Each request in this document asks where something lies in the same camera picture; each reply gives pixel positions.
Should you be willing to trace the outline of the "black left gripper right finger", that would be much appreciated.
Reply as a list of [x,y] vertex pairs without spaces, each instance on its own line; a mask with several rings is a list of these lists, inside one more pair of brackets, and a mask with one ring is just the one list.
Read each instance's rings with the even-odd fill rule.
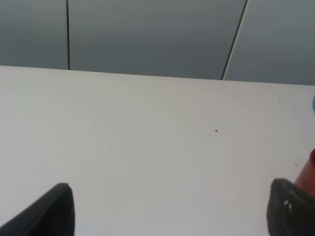
[[285,178],[274,179],[267,206],[267,227],[271,236],[313,236],[315,199]]

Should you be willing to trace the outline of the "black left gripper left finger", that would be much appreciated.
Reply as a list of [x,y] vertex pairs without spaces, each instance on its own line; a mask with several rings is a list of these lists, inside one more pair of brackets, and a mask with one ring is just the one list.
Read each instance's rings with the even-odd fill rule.
[[75,207],[69,184],[58,183],[0,227],[2,236],[73,236]]

